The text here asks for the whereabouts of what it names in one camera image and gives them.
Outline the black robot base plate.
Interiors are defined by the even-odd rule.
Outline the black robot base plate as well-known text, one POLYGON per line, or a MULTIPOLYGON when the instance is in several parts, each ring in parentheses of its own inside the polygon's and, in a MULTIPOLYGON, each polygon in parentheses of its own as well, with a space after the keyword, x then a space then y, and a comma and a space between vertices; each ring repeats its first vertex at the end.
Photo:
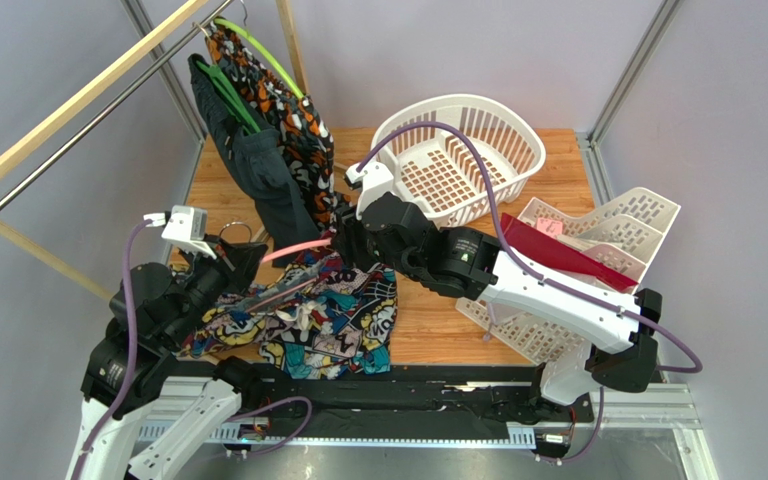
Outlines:
POLYGON ((490 439, 501 437, 509 422, 565 433, 596 418, 586 395, 571 406, 539 399, 531 387, 534 367, 396 365, 335 380, 292 380, 265 365, 258 369, 263 384, 241 410, 269 406, 263 423, 275 436, 310 427, 313 435, 490 439))

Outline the pink clothes hanger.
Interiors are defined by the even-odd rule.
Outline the pink clothes hanger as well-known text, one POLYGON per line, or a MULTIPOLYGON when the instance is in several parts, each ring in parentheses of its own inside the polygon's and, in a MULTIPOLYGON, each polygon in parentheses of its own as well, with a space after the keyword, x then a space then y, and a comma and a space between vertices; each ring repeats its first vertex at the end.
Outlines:
MULTIPOLYGON (((218 233, 218 237, 220 239, 222 239, 224 231, 229 229, 229 228, 233 228, 234 226, 241 226, 242 228, 244 228, 248 232, 248 241, 250 243, 253 243, 256 239, 259 239, 261 235, 263 235, 263 238, 267 237, 267 234, 266 234, 266 232, 265 232, 265 230, 263 228, 260 228, 257 232, 254 232, 253 229, 247 223, 245 223, 244 221, 239 221, 239 220, 232 221, 232 222, 229 222, 229 223, 223 225, 222 228, 220 229, 219 233, 218 233)), ((280 249, 280 250, 277 250, 277 251, 274 251, 272 253, 267 254, 262 259, 262 263, 268 264, 268 263, 273 262, 275 259, 282 259, 282 258, 285 258, 285 257, 290 257, 290 256, 293 256, 295 254, 299 254, 299 253, 303 252, 304 250, 309 250, 309 249, 314 249, 314 248, 319 248, 319 247, 327 247, 331 243, 332 243, 332 239, 331 238, 326 238, 326 239, 319 239, 319 240, 315 240, 315 241, 309 241, 309 242, 305 242, 305 243, 300 243, 300 244, 292 245, 292 246, 289 246, 289 247, 286 247, 286 248, 283 248, 283 249, 280 249)), ((249 305, 248 308, 246 309, 246 311, 250 312, 250 313, 261 311, 267 305, 269 305, 269 304, 271 304, 271 303, 273 303, 275 301, 281 300, 284 297, 287 297, 287 296, 291 295, 292 293, 294 293, 294 292, 296 292, 298 290, 301 290, 304 286, 307 286, 310 283, 312 283, 312 280, 305 281, 304 283, 296 285, 295 287, 289 288, 287 290, 280 291, 278 293, 272 294, 271 296, 262 297, 261 300, 258 303, 249 305)))

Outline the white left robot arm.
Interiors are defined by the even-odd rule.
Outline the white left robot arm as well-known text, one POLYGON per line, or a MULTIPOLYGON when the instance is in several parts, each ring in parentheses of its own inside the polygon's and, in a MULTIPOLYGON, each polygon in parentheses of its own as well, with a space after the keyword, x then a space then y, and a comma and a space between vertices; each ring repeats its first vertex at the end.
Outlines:
POLYGON ((213 237, 209 244, 216 257, 187 255, 185 280, 160 263, 123 263, 120 290, 110 301, 113 318, 90 354, 81 386, 81 425, 68 478, 172 479, 233 414, 260 406, 264 384, 256 369, 244 360, 223 360, 172 426, 133 452, 185 340, 221 294, 251 285, 267 252, 263 243, 213 237))

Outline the colourful comic print shorts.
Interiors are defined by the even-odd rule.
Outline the colourful comic print shorts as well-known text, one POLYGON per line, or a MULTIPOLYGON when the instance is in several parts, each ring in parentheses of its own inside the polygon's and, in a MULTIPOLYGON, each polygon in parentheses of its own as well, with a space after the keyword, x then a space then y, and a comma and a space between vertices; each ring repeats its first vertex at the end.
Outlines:
POLYGON ((397 317, 391 267, 356 269, 320 247, 289 262, 271 284, 222 294, 179 355, 205 358, 254 345, 264 361, 293 379, 383 374, 392 367, 397 317))

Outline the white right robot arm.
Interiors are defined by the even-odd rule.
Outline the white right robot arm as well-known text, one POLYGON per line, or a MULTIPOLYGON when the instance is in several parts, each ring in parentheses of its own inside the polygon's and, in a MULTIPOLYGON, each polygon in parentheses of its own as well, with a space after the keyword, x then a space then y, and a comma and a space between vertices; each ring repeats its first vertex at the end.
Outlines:
POLYGON ((533 393, 546 402, 567 406, 600 387, 641 393, 656 371, 655 326, 641 314, 652 291, 629 295, 554 279, 504 240, 469 227, 438 228, 390 193, 364 211, 338 208, 334 228, 332 245, 352 267, 388 266, 441 297, 482 301, 497 316, 507 307, 582 337, 585 345, 540 365, 533 393))

